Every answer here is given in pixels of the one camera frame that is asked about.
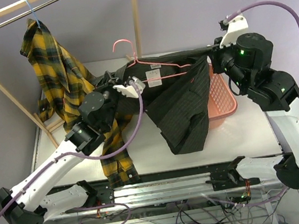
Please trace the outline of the yellow plaid shirt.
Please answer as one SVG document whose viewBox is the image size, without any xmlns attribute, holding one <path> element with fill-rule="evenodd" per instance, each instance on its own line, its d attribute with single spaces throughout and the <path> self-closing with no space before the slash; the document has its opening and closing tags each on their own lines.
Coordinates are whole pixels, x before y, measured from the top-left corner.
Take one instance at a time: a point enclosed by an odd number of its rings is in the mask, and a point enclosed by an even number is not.
<svg viewBox="0 0 299 224">
<path fill-rule="evenodd" d="M 80 116 L 80 104 L 86 94 L 95 88 L 91 84 L 94 75 L 56 41 L 41 21 L 27 20 L 20 54 L 32 65 L 45 95 L 45 99 L 38 101 L 40 120 L 46 121 L 56 113 L 64 121 L 65 132 L 70 132 Z M 124 146 L 122 131 L 131 122 L 132 117 L 116 114 L 112 130 L 105 134 L 102 155 L 113 153 Z M 100 162 L 112 188 L 140 181 L 126 149 Z"/>
</svg>

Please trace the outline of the dark pinstriped shirt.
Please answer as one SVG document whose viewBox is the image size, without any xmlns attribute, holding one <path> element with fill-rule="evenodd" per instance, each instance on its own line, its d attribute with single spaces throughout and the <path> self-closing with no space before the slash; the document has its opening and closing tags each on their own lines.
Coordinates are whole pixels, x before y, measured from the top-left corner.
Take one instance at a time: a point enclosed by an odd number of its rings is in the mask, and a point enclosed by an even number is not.
<svg viewBox="0 0 299 224">
<path fill-rule="evenodd" d="M 142 97 L 147 116 L 160 129 L 162 137 L 175 155 L 188 154 L 203 150 L 209 132 L 208 98 L 209 47 L 170 53 L 159 57 L 143 58 L 146 62 L 166 62 L 179 65 L 191 64 L 186 69 L 163 67 L 162 76 L 187 71 L 182 76 L 162 80 L 161 85 L 146 87 Z M 132 62 L 114 71 L 122 81 L 128 77 L 146 80 L 145 65 Z"/>
</svg>

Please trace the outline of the pink wire hanger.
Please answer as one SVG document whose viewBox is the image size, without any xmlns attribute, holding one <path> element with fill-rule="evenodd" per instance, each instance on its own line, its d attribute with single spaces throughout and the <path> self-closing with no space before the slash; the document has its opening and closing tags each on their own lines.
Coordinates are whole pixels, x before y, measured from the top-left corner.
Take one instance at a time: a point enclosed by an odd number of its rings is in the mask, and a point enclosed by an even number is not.
<svg viewBox="0 0 299 224">
<path fill-rule="evenodd" d="M 128 40 L 128 39 L 119 39 L 116 40 L 114 42 L 114 44 L 112 45 L 112 52 L 116 51 L 116 47 L 118 44 L 120 43 L 128 43 L 131 46 L 131 51 L 132 51 L 132 57 L 131 60 L 133 61 L 131 65 L 128 66 L 128 68 L 133 67 L 134 65 L 138 64 L 138 65 L 145 65 L 146 67 L 148 67 L 147 69 L 147 75 L 146 75 L 146 80 L 144 82 L 148 82 L 148 83 L 157 83 L 160 80 L 164 80 L 164 79 L 171 79 L 172 77 L 177 77 L 177 76 L 182 76 L 184 74 L 187 73 L 187 71 L 183 71 L 183 72 L 179 72 L 176 74 L 171 74 L 171 75 L 167 75 L 167 76 L 162 76 L 161 75 L 161 69 L 163 67 L 175 67 L 178 69 L 186 69 L 188 67 L 191 66 L 191 64 L 185 64 L 185 65 L 179 65 L 176 63 L 166 63 L 166 62 L 146 62 L 146 61 L 140 61 L 137 57 L 137 53 L 136 53 L 136 49 L 133 45 L 133 42 Z"/>
</svg>

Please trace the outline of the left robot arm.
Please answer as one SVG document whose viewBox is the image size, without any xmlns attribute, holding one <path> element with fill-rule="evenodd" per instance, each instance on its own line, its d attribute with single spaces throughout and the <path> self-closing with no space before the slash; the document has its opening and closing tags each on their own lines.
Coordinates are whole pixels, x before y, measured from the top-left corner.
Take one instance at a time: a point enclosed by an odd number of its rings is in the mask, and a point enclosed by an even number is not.
<svg viewBox="0 0 299 224">
<path fill-rule="evenodd" d="M 132 88 L 112 73 L 105 73 L 95 90 L 85 96 L 79 107 L 80 118 L 52 155 L 18 185 L 0 189 L 0 216 L 8 224 L 43 224 L 61 212 L 97 207 L 98 191 L 86 181 L 55 194 L 49 192 L 84 159 L 106 160 L 128 147 L 126 142 L 109 155 L 92 156 L 107 139 L 105 134 L 112 128 L 121 94 Z"/>
</svg>

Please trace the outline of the blue wire hanger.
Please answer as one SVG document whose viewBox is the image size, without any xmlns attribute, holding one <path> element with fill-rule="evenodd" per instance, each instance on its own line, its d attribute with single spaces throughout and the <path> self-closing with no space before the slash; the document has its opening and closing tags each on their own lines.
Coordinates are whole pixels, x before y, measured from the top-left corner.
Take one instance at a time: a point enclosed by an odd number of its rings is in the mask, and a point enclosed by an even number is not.
<svg viewBox="0 0 299 224">
<path fill-rule="evenodd" d="M 32 15 L 34 16 L 34 19 L 35 19 L 35 21 L 37 23 L 38 28 L 41 29 L 39 19 L 37 18 L 37 15 L 36 15 L 35 11 L 33 10 L 31 4 L 29 3 L 28 0 L 24 0 L 24 1 L 28 5 L 28 7 L 30 8 L 30 11 L 31 11 Z"/>
</svg>

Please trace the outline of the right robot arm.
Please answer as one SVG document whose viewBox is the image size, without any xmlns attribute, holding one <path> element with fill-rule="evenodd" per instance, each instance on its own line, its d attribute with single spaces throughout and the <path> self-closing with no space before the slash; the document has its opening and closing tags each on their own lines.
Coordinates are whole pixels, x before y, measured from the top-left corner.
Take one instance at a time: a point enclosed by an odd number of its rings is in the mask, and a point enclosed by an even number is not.
<svg viewBox="0 0 299 224">
<path fill-rule="evenodd" d="M 239 95 L 257 104 L 276 125 L 288 144 L 289 152 L 274 157 L 238 156 L 224 173 L 212 173 L 214 190 L 250 185 L 250 180 L 278 179 L 285 186 L 299 189 L 299 87 L 293 76 L 271 68 L 273 43 L 257 33 L 240 35 L 236 42 L 205 47 L 212 69 L 226 74 L 239 88 Z"/>
</svg>

